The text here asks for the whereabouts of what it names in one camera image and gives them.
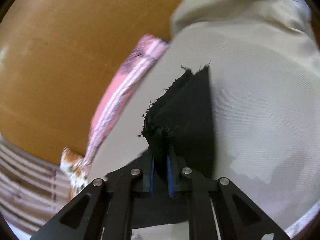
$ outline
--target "beige fabric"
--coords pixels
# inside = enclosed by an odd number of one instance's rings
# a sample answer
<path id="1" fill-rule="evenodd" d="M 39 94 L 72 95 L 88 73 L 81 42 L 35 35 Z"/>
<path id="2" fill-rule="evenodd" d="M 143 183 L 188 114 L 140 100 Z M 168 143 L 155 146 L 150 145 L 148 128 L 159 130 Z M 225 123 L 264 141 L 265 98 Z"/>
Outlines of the beige fabric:
<path id="1" fill-rule="evenodd" d="M 214 178 L 229 177 L 290 237 L 320 197 L 320 54 L 298 0 L 184 0 L 170 49 L 102 144 L 89 179 L 148 147 L 142 114 L 183 70 L 211 63 Z"/>
<path id="2" fill-rule="evenodd" d="M 33 234 L 67 203 L 69 188 L 58 166 L 32 157 L 0 135 L 0 208 L 8 222 Z"/>

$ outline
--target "pink striped cloth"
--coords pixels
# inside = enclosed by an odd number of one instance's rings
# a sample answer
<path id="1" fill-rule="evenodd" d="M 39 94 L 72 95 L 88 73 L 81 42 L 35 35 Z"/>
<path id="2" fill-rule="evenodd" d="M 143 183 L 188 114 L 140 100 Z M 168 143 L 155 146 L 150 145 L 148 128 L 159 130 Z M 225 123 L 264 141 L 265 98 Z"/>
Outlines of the pink striped cloth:
<path id="1" fill-rule="evenodd" d="M 168 43 L 152 35 L 143 36 L 129 57 L 121 64 L 104 93 L 91 120 L 89 141 L 85 157 L 65 148 L 60 169 L 69 176 L 70 197 L 87 186 L 91 163 L 114 125 L 117 123 L 128 99 L 145 73 L 155 64 L 168 47 Z"/>

